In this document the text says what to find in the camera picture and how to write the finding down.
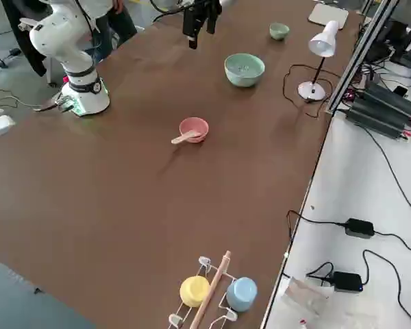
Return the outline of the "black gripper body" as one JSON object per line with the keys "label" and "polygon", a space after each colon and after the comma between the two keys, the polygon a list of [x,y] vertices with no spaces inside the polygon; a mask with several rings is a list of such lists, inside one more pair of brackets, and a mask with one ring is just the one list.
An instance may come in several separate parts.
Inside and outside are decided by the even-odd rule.
{"label": "black gripper body", "polygon": [[205,12],[208,16],[219,16],[221,14],[221,2],[219,0],[194,1],[192,8]]}

